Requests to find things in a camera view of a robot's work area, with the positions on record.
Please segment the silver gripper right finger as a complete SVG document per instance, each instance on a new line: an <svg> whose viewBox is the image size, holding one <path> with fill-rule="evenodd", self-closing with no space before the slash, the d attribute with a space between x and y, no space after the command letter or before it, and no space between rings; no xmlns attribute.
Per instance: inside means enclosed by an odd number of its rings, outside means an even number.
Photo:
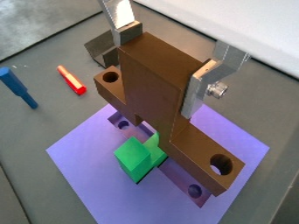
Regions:
<svg viewBox="0 0 299 224"><path fill-rule="evenodd" d="M223 97L228 86L220 80L240 69L248 58L247 52L222 41L216 42L212 58L203 63L203 67L190 78L182 103L182 115L187 119L202 107L206 95L216 99Z"/></svg>

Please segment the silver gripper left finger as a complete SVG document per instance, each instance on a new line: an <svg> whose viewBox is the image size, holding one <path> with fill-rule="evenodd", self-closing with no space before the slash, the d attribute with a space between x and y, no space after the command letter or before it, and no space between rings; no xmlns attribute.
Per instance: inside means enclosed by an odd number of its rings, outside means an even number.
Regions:
<svg viewBox="0 0 299 224"><path fill-rule="evenodd" d="M143 34L143 24L136 21L130 0L98 0L111 25L115 44L122 46Z"/></svg>

